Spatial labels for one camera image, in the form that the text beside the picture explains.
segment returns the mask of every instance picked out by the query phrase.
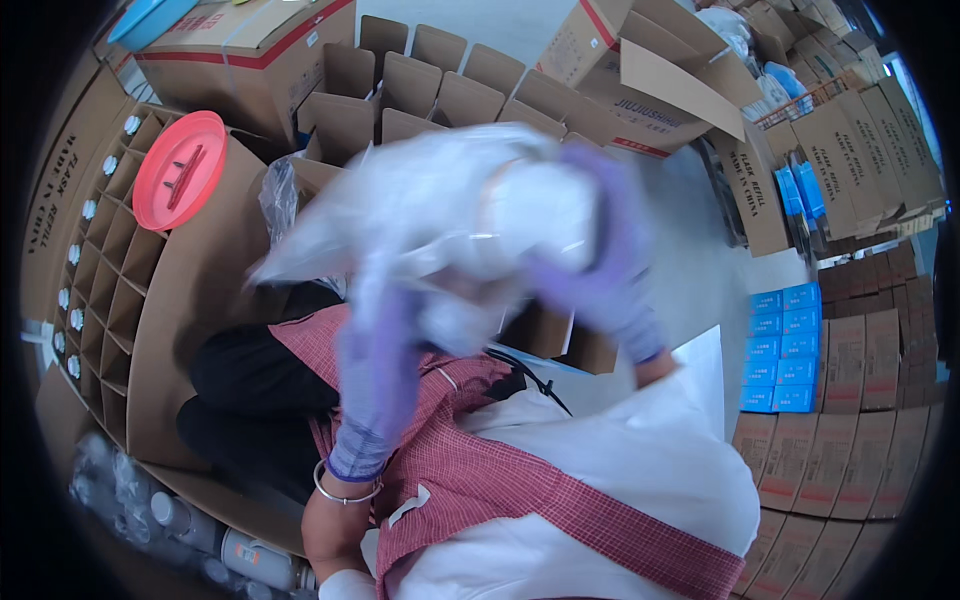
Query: white cloth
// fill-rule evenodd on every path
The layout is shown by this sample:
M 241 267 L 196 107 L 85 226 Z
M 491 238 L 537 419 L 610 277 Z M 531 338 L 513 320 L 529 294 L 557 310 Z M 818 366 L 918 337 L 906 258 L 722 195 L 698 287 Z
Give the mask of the white cloth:
M 585 418 L 571 419 L 551 399 L 526 390 L 457 422 L 742 557 L 756 536 L 759 498 L 740 455 L 710 431 L 689 376 L 680 368 Z M 372 578 L 360 575 L 334 574 L 320 598 L 375 598 Z M 680 597 L 536 514 L 494 519 L 406 557 L 387 575 L 387 590 L 392 600 Z

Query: small blue box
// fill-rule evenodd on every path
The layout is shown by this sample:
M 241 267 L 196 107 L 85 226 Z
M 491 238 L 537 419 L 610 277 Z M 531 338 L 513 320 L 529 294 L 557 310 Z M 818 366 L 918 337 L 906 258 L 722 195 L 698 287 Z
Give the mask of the small blue box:
M 812 358 L 820 355 L 820 335 L 816 333 L 795 333 L 780 339 L 779 358 Z
M 817 385 L 819 369 L 817 358 L 781 358 L 777 364 L 777 385 Z
M 769 315 L 783 312 L 783 290 L 750 296 L 751 315 Z
M 774 389 L 771 387 L 744 387 L 740 390 L 740 410 L 750 413 L 772 412 Z
M 748 363 L 780 359 L 780 338 L 747 338 L 743 360 Z
M 754 315 L 750 318 L 750 326 L 747 329 L 748 338 L 762 338 L 770 336 L 780 336 L 780 330 L 783 328 L 783 313 L 772 313 L 769 315 Z
M 820 284 L 816 281 L 783 288 L 783 310 L 797 310 L 820 305 Z
M 819 333 L 822 315 L 820 306 L 786 311 L 783 313 L 783 335 Z
M 816 387 L 813 385 L 777 386 L 774 389 L 773 410 L 779 413 L 811 412 L 813 410 L 813 391 Z
M 777 385 L 777 361 L 763 363 L 744 363 L 742 385 Z

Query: silver bracelet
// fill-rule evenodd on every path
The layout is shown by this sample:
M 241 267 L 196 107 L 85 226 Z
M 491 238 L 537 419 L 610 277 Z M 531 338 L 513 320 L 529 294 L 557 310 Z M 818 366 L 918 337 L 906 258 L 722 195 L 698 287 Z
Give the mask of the silver bracelet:
M 367 500 L 370 500 L 371 498 L 379 494 L 381 490 L 383 490 L 383 480 L 379 475 L 377 475 L 376 479 L 373 480 L 373 491 L 368 493 L 364 497 L 356 498 L 355 500 L 350 498 L 338 498 L 337 496 L 330 494 L 327 490 L 324 490 L 324 487 L 320 485 L 320 467 L 322 467 L 325 462 L 326 462 L 326 458 L 322 458 L 320 459 L 320 462 L 317 463 L 315 467 L 313 467 L 313 483 L 314 485 L 317 486 L 317 492 L 322 493 L 324 496 L 333 500 L 334 502 L 342 502 L 344 506 L 347 506 L 347 504 L 356 504 L 358 502 L 366 502 Z

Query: gloved hand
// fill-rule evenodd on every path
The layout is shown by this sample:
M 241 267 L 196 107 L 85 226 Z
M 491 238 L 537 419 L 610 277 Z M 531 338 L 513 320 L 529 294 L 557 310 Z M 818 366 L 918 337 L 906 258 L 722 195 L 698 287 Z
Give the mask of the gloved hand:
M 420 388 L 418 301 L 413 292 L 388 286 L 371 331 L 361 331 L 351 319 L 338 334 L 343 420 L 326 460 L 337 479 L 375 479 L 413 422 Z
M 561 161 L 593 175 L 604 194 L 594 264 L 571 273 L 532 253 L 524 270 L 541 300 L 560 312 L 575 311 L 584 325 L 616 341 L 635 365 L 656 358 L 664 342 L 648 298 L 649 225 L 640 216 L 640 192 L 626 165 L 585 144 L 564 145 Z

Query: shirt sleeve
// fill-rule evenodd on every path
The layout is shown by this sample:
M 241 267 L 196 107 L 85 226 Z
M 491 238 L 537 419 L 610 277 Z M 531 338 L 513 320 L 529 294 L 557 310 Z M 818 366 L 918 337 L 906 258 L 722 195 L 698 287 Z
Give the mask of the shirt sleeve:
M 327 577 L 317 597 L 320 600 L 376 600 L 376 583 L 368 573 L 347 568 Z

